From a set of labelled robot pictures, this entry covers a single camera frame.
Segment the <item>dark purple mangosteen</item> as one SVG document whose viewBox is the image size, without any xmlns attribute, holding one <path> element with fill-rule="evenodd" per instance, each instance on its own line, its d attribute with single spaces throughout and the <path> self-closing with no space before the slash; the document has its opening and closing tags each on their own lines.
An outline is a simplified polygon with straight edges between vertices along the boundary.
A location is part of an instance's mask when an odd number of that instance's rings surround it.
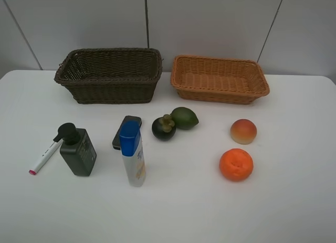
<svg viewBox="0 0 336 243">
<path fill-rule="evenodd" d="M 152 133 L 161 141 L 170 140 L 175 132 L 175 122 L 169 114 L 165 114 L 164 116 L 155 119 L 152 123 Z"/>
</svg>

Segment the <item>green lime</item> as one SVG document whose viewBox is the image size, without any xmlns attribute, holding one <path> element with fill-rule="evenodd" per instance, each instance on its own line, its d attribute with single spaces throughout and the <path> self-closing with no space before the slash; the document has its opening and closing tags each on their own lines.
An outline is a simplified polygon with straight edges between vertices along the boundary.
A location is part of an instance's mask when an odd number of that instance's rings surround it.
<svg viewBox="0 0 336 243">
<path fill-rule="evenodd" d="M 190 130 L 199 124 L 197 115 L 189 108 L 175 108 L 170 116 L 178 129 Z"/>
</svg>

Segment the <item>black board eraser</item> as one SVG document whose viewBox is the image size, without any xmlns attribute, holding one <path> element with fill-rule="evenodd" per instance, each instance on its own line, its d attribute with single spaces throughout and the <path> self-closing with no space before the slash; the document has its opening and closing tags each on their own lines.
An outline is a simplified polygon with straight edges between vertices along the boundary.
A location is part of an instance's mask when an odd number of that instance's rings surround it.
<svg viewBox="0 0 336 243">
<path fill-rule="evenodd" d="M 142 119 L 140 117 L 132 116 L 132 115 L 126 115 L 124 119 L 122 120 L 119 129 L 117 130 L 113 140 L 112 140 L 112 147 L 115 150 L 121 150 L 121 145 L 120 145 L 120 136 L 123 135 L 124 133 L 128 134 L 129 131 L 129 126 L 134 127 L 135 123 L 139 127 L 142 125 Z"/>
</svg>

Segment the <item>white blue-capped shampoo bottle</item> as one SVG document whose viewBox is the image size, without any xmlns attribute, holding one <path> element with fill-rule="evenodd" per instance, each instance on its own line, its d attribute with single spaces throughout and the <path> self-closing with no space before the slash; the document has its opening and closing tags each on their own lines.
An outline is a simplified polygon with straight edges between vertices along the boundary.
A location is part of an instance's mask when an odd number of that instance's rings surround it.
<svg viewBox="0 0 336 243">
<path fill-rule="evenodd" d="M 129 133 L 120 136 L 121 155 L 131 186 L 141 187 L 146 178 L 146 168 L 140 127 L 135 123 Z"/>
</svg>

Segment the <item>red yellow peach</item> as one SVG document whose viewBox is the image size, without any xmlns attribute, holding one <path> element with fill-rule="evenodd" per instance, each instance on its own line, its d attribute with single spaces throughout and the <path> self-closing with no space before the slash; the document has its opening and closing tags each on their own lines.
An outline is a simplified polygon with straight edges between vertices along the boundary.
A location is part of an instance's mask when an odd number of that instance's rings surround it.
<svg viewBox="0 0 336 243">
<path fill-rule="evenodd" d="M 230 128 L 231 138 L 239 144 L 251 144 L 257 136 L 257 127 L 247 119 L 235 121 Z"/>
</svg>

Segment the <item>orange tangerine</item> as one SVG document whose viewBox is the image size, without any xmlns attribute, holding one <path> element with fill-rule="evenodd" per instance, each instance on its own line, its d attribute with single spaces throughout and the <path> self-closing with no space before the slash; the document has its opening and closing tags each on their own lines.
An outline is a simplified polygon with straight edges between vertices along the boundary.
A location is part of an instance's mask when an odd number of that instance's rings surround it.
<svg viewBox="0 0 336 243">
<path fill-rule="evenodd" d="M 241 182 L 254 170 L 254 162 L 249 153 L 242 149 L 230 149 L 219 160 L 219 170 L 228 180 Z"/>
</svg>

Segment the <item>dark green pump bottle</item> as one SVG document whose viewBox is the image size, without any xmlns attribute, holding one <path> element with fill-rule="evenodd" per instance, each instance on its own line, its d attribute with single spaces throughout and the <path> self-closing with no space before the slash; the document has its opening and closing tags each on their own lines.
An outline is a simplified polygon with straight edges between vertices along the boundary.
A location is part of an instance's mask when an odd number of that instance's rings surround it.
<svg viewBox="0 0 336 243">
<path fill-rule="evenodd" d="M 97 154 L 86 129 L 64 123 L 53 141 L 62 141 L 60 155 L 76 176 L 90 176 Z"/>
</svg>

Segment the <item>white marker pen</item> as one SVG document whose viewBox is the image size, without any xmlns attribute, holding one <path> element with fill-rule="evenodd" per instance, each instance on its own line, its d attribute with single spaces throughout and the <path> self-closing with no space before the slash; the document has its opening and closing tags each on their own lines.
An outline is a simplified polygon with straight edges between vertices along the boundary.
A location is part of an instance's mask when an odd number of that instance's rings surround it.
<svg viewBox="0 0 336 243">
<path fill-rule="evenodd" d="M 29 170 L 29 174 L 36 175 L 39 170 L 48 162 L 55 151 L 60 147 L 61 141 L 55 142 L 50 145 L 50 147 L 42 154 L 42 156 L 37 160 L 35 165 Z"/>
</svg>

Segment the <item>orange wicker basket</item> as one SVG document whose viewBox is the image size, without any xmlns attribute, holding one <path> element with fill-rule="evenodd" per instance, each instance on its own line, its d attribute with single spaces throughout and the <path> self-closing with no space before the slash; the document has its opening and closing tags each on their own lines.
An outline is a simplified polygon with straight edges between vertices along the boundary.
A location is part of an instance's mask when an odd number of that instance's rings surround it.
<svg viewBox="0 0 336 243">
<path fill-rule="evenodd" d="M 171 85 L 186 100 L 251 104 L 270 88 L 252 60 L 179 55 L 174 58 Z"/>
</svg>

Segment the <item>dark brown wicker basket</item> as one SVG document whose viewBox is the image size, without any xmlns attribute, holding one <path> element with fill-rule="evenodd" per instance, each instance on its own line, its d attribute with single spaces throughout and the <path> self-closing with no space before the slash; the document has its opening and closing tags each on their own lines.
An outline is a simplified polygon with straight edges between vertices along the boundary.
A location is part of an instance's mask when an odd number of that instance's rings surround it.
<svg viewBox="0 0 336 243">
<path fill-rule="evenodd" d="M 80 104 L 140 104 L 152 100 L 162 74 L 153 48 L 90 48 L 70 52 L 55 74 Z"/>
</svg>

